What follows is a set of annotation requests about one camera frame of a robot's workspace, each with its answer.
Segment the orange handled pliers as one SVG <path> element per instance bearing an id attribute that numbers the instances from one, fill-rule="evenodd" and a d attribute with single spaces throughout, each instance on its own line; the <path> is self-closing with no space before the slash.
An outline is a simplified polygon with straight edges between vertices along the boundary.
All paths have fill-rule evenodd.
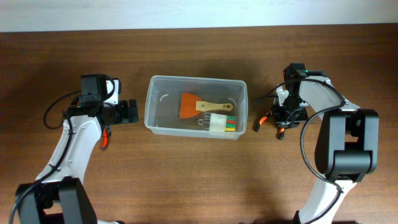
<path id="1" fill-rule="evenodd" d="M 268 119 L 268 118 L 270 118 L 272 116 L 272 111 L 269 111 L 269 112 L 267 112 L 263 117 L 261 117 L 260 119 L 259 119 L 259 121 L 256 123 L 256 125 L 255 125 L 255 128 L 254 128 L 254 130 L 255 130 L 255 132 L 259 132 L 259 130 L 260 130 L 260 128 L 261 128 L 261 125 Z M 279 127 L 278 129 L 277 129 L 277 134 L 276 134 L 276 138 L 278 139 L 278 140 L 283 140 L 284 139 L 284 135 L 285 135 L 285 128 L 283 128 L 283 127 Z"/>

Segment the orange scraper wooden handle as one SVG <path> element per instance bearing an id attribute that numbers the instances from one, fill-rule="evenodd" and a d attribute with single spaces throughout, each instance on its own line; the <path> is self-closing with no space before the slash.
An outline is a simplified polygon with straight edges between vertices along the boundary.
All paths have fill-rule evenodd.
<path id="1" fill-rule="evenodd" d="M 180 119 L 188 119 L 209 111 L 232 111 L 231 103 L 211 103 L 202 100 L 199 96 L 183 92 L 180 102 Z"/>

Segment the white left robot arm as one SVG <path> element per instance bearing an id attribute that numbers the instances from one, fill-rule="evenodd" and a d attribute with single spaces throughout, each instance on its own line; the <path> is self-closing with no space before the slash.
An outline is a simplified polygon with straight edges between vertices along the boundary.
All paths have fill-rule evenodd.
<path id="1" fill-rule="evenodd" d="M 62 135 L 34 182 L 21 184 L 9 223 L 89 223 L 101 220 L 83 187 L 86 168 L 98 141 L 109 145 L 115 124 L 136 123 L 135 100 L 120 100 L 121 82 L 105 74 L 81 76 L 81 88 L 62 113 Z"/>

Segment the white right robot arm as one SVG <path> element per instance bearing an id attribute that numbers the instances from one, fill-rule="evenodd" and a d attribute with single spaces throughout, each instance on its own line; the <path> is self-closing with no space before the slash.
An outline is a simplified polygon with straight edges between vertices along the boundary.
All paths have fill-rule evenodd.
<path id="1" fill-rule="evenodd" d="M 300 153 L 317 177 L 305 205 L 295 212 L 294 223 L 331 223 L 346 195 L 377 167 L 379 115 L 347 100 L 321 70 L 302 63 L 284 68 L 284 82 L 276 93 L 272 115 L 283 139 L 289 128 L 301 126 Z M 315 165 L 305 154 L 305 132 L 320 118 Z"/>

